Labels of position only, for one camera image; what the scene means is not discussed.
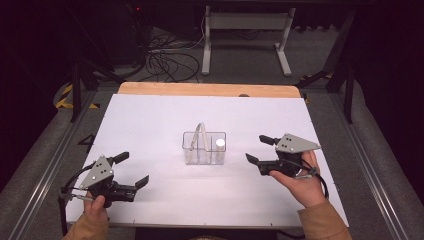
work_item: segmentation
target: hand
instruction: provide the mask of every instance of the hand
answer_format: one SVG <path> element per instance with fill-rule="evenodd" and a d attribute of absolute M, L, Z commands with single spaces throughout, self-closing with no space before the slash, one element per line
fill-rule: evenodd
<path fill-rule="evenodd" d="M 86 197 L 93 198 L 90 192 L 87 191 Z M 84 213 L 87 218 L 93 222 L 106 222 L 108 220 L 105 204 L 105 197 L 99 195 L 94 201 L 84 200 Z"/>
<path fill-rule="evenodd" d="M 317 172 L 319 173 L 317 158 L 314 151 L 303 152 L 302 159 L 309 163 L 311 167 L 316 167 Z M 302 176 L 306 174 L 308 174 L 308 172 L 306 170 L 302 170 L 299 175 Z M 271 171 L 269 175 L 288 188 L 293 197 L 305 208 L 327 201 L 324 193 L 322 192 L 321 182 L 317 177 L 295 179 L 278 171 Z"/>

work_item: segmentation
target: white table surface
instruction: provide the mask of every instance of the white table surface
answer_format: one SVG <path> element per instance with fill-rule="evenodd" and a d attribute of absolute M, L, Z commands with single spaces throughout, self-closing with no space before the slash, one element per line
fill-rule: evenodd
<path fill-rule="evenodd" d="M 224 165 L 185 165 L 183 133 L 200 122 L 207 131 L 226 132 Z M 134 185 L 150 175 L 134 202 L 113 202 L 108 209 L 111 225 L 297 227 L 297 210 L 303 207 L 272 177 L 261 176 L 245 156 L 275 160 L 274 147 L 261 143 L 259 135 L 281 138 L 284 133 L 319 143 L 303 99 L 115 94 L 84 166 L 100 155 L 128 151 L 129 159 L 112 167 L 114 180 Z M 323 151 L 315 153 L 330 202 L 348 225 Z M 70 201 L 68 222 L 82 211 L 81 200 Z"/>

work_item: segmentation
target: transparent box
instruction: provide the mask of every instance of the transparent box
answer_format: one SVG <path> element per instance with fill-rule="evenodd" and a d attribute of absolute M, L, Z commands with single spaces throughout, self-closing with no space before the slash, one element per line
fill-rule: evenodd
<path fill-rule="evenodd" d="M 227 139 L 225 132 L 206 132 L 207 146 L 202 132 L 185 132 L 183 149 L 187 165 L 224 164 Z"/>

